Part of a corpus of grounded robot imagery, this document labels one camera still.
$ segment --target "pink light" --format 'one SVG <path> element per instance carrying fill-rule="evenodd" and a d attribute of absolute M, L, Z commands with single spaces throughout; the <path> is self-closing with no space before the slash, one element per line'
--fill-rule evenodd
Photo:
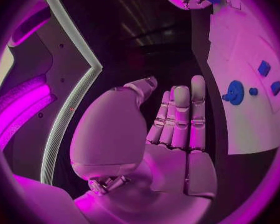
<path fill-rule="evenodd" d="M 40 110 L 54 102 L 56 97 L 54 95 L 48 95 L 41 100 L 37 101 L 27 110 L 20 114 L 12 123 L 6 126 L 3 133 L 0 135 L 0 149 L 3 150 L 12 136 L 29 120 L 32 116 L 38 113 Z"/>
<path fill-rule="evenodd" d="M 50 88 L 47 85 L 40 86 L 22 97 L 15 100 L 0 114 L 0 136 L 2 132 L 15 120 L 21 113 L 36 103 L 38 100 L 48 96 Z"/>

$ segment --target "led strip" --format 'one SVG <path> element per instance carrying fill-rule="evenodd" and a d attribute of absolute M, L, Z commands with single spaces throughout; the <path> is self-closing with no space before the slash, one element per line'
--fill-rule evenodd
<path fill-rule="evenodd" d="M 73 111 L 79 106 L 86 92 L 102 71 L 102 65 L 71 20 L 62 2 L 60 0 L 47 0 L 47 2 L 64 31 L 91 66 L 66 99 L 54 122 L 45 146 L 41 165 L 40 181 L 41 183 L 52 185 L 59 147 L 68 124 L 74 114 Z"/>

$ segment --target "magenta lighting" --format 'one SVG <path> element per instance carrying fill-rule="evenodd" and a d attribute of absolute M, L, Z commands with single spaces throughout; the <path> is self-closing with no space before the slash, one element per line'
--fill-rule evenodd
<path fill-rule="evenodd" d="M 38 111 L 56 100 L 48 85 L 41 85 L 18 97 L 0 113 L 0 148 Z"/>

